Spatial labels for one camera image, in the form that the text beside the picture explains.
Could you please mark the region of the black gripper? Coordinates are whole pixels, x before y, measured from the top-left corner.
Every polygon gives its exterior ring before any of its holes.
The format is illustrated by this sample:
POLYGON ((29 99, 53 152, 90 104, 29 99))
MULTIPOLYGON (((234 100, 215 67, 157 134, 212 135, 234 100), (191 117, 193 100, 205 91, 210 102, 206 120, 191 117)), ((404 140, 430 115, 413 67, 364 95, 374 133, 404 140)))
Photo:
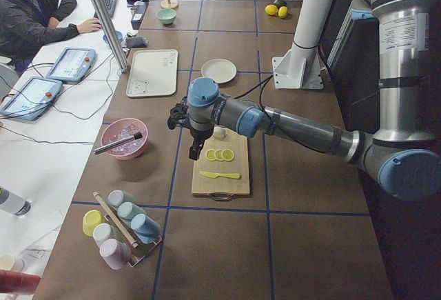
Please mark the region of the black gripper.
POLYGON ((191 130, 191 136, 193 137, 193 144, 189 149, 189 158, 197 161, 207 138, 207 133, 206 131, 191 130))

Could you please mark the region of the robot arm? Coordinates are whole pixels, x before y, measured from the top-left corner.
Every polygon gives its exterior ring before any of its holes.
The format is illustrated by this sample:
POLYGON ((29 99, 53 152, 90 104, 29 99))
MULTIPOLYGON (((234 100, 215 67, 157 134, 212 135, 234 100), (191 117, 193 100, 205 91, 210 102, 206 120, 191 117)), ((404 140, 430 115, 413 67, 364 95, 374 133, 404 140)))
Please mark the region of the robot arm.
POLYGON ((440 191, 440 156, 423 118, 429 60, 431 7, 438 0, 351 0, 336 42, 331 66, 354 23, 378 28, 377 84, 338 80, 338 103, 344 128, 324 125, 275 108, 256 106, 223 94, 210 78, 189 86, 185 125, 193 143, 191 159, 199 158, 215 126, 252 137, 257 131, 286 137, 320 153, 336 155, 368 174, 388 194, 402 200, 425 199, 440 191))

